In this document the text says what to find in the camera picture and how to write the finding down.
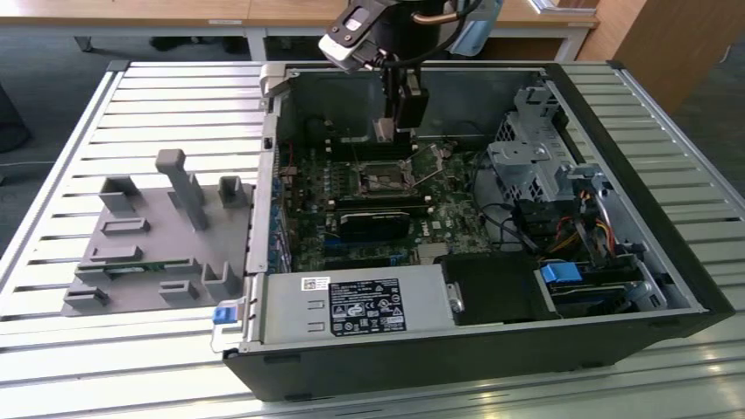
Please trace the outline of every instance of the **gray plastic base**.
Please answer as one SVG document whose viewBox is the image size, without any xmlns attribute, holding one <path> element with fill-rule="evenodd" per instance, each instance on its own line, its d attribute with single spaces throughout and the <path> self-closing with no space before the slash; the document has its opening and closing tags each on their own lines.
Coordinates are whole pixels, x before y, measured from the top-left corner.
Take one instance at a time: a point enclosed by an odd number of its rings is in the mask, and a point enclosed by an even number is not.
<svg viewBox="0 0 745 419">
<path fill-rule="evenodd" d="M 202 188 L 204 230 L 195 230 L 184 209 L 174 205 L 171 188 L 128 191 L 134 212 L 115 216 L 105 207 L 62 314 L 214 306 L 239 298 L 254 188 L 242 189 L 247 204 L 236 208 L 226 205 L 218 186 Z"/>
</svg>

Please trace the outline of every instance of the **power supply label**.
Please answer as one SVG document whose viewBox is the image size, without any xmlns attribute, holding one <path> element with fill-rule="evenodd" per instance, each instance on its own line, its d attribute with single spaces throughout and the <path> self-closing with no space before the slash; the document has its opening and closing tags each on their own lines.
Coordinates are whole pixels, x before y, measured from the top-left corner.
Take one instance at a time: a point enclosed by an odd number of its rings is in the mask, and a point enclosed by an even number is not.
<svg viewBox="0 0 745 419">
<path fill-rule="evenodd" d="M 407 330 L 399 279 L 328 284 L 331 333 L 335 336 Z"/>
</svg>

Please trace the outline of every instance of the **yellow wire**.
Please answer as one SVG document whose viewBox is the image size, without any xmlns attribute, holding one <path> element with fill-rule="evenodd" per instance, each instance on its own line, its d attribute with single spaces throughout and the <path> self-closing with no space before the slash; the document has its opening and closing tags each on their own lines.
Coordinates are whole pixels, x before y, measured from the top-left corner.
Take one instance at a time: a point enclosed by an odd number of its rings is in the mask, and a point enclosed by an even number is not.
<svg viewBox="0 0 745 419">
<path fill-rule="evenodd" d="M 578 237 L 579 237 L 579 234 L 575 233 L 572 236 L 570 236 L 567 238 L 567 240 L 564 242 L 562 242 L 560 244 L 558 244 L 555 246 L 555 248 L 551 250 L 550 253 L 554 253 L 555 251 L 560 251 L 563 248 L 566 248 L 578 239 Z"/>
<path fill-rule="evenodd" d="M 614 250 L 612 250 L 612 243 L 611 243 L 612 240 L 611 229 L 603 223 L 596 223 L 595 225 L 598 225 L 606 232 L 606 244 L 608 245 L 608 252 L 612 254 Z"/>
</svg>

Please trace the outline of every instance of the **metal slatted table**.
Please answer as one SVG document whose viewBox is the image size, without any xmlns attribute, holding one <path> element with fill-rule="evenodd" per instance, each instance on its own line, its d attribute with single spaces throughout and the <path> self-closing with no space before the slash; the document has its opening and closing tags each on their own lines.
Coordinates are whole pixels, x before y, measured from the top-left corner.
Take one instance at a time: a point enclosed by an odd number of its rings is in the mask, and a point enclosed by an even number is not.
<svg viewBox="0 0 745 419">
<path fill-rule="evenodd" d="M 0 418 L 644 418 L 744 409 L 742 197 L 626 71 L 587 63 L 566 70 L 739 310 L 734 318 L 614 367 L 264 403 L 210 349 L 211 308 L 61 317 L 106 175 L 134 175 L 140 188 L 164 186 L 155 155 L 179 147 L 203 185 L 222 175 L 256 176 L 260 65 L 134 63 L 107 72 L 0 262 Z"/>
</svg>

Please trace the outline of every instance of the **gray plastic holder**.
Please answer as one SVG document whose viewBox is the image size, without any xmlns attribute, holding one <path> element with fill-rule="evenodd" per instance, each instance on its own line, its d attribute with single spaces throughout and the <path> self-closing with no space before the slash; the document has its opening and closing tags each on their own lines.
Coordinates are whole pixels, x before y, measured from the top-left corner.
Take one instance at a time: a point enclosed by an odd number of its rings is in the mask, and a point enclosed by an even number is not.
<svg viewBox="0 0 745 419">
<path fill-rule="evenodd" d="M 105 209 L 62 314 L 215 306 L 243 294 L 254 187 L 236 176 L 200 187 L 180 150 L 162 150 L 175 189 L 107 178 Z"/>
</svg>

